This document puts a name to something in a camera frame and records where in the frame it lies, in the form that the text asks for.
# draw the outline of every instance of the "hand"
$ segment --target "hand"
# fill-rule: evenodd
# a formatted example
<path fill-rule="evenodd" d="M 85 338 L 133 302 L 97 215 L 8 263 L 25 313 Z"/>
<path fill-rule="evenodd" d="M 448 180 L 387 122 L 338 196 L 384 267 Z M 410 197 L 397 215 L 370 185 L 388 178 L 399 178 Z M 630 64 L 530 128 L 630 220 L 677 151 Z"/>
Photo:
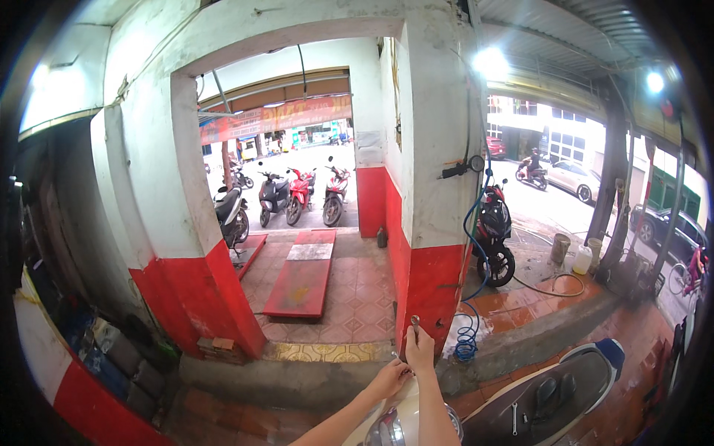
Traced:
<path fill-rule="evenodd" d="M 407 327 L 406 362 L 417 376 L 434 371 L 434 339 L 424 329 L 419 330 L 417 336 L 412 325 Z"/>
<path fill-rule="evenodd" d="M 382 401 L 397 393 L 404 383 L 413 376 L 409 364 L 396 358 L 379 370 L 364 392 L 374 400 Z"/>

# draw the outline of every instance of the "blue hose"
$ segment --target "blue hose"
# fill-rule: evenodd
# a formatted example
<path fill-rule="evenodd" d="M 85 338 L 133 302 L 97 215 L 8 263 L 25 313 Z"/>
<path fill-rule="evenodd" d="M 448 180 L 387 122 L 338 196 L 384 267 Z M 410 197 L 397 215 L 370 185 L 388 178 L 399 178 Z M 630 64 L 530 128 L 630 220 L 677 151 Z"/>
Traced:
<path fill-rule="evenodd" d="M 491 179 L 492 175 L 491 173 L 491 153 L 489 152 L 488 148 L 486 148 L 486 158 L 488 159 L 488 170 L 487 170 L 487 175 L 486 175 L 486 182 L 484 184 L 488 185 L 488 181 Z M 472 360 L 476 356 L 476 351 L 478 348 L 476 347 L 476 333 L 478 333 L 478 329 L 481 327 L 481 319 L 478 317 L 478 311 L 476 311 L 476 308 L 473 307 L 470 303 L 468 303 L 468 300 L 473 299 L 477 294 L 481 292 L 484 286 L 486 286 L 486 280 L 488 279 L 488 274 L 489 274 L 489 267 L 488 267 L 488 259 L 486 258 L 486 252 L 483 250 L 481 245 L 478 244 L 476 239 L 471 235 L 471 232 L 466 228 L 466 222 L 468 221 L 468 218 L 471 216 L 473 211 L 476 209 L 476 206 L 480 203 L 484 192 L 486 191 L 486 187 L 481 188 L 481 193 L 478 195 L 478 198 L 476 201 L 473 203 L 473 206 L 471 206 L 471 209 L 468 210 L 466 213 L 466 217 L 463 219 L 463 232 L 468 235 L 468 238 L 471 240 L 471 242 L 476 245 L 478 250 L 481 252 L 481 258 L 486 261 L 486 278 L 483 280 L 481 283 L 481 286 L 478 287 L 478 289 L 470 296 L 468 296 L 466 299 L 463 299 L 461 302 L 465 303 L 468 305 L 468 307 L 473 310 L 473 314 L 476 315 L 476 329 L 473 328 L 473 317 L 471 315 L 467 315 L 466 313 L 457 313 L 456 316 L 466 316 L 470 322 L 469 325 L 464 325 L 463 327 L 459 328 L 457 330 L 458 336 L 456 337 L 456 348 L 453 351 L 453 354 L 456 356 L 458 360 L 461 362 L 467 362 Z"/>

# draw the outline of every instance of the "car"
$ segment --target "car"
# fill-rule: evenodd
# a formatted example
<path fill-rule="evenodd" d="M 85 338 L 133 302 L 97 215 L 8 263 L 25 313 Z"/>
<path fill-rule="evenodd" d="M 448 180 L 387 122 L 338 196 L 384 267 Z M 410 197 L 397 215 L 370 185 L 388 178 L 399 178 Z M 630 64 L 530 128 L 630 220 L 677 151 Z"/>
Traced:
<path fill-rule="evenodd" d="M 558 161 L 548 169 L 548 182 L 577 195 L 583 203 L 594 203 L 600 192 L 600 175 L 570 161 Z"/>
<path fill-rule="evenodd" d="M 492 159 L 504 159 L 506 157 L 506 145 L 502 140 L 492 136 L 486 136 L 486 145 Z"/>
<path fill-rule="evenodd" d="M 648 208 L 645 210 L 645 219 L 640 229 L 640 240 L 651 246 L 661 244 L 667 235 L 671 214 L 671 209 L 656 211 Z M 640 215 L 642 215 L 642 205 L 638 204 L 630 216 L 630 228 L 633 230 L 637 227 Z M 670 254 L 685 265 L 689 265 L 689 260 L 699 245 L 709 245 L 704 230 L 687 213 L 679 211 Z"/>

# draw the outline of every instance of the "sign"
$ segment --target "sign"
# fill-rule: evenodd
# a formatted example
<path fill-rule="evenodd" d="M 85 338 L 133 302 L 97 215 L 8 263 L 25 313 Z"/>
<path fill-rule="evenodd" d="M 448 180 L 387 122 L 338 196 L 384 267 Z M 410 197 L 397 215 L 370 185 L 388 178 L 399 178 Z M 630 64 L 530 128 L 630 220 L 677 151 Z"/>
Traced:
<path fill-rule="evenodd" d="M 246 110 L 239 115 L 209 122 L 200 127 L 201 145 L 350 117 L 352 100 L 348 94 L 311 98 L 307 101 L 299 99 L 277 107 Z"/>

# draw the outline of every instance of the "white car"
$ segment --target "white car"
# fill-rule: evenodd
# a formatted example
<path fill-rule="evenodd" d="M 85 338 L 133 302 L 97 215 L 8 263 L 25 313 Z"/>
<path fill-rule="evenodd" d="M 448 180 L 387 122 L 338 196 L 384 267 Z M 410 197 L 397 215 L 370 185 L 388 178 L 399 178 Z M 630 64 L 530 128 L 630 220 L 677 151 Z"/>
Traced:
<path fill-rule="evenodd" d="M 548 169 L 548 182 L 577 195 L 583 203 L 598 200 L 600 175 L 570 161 L 559 161 Z"/>

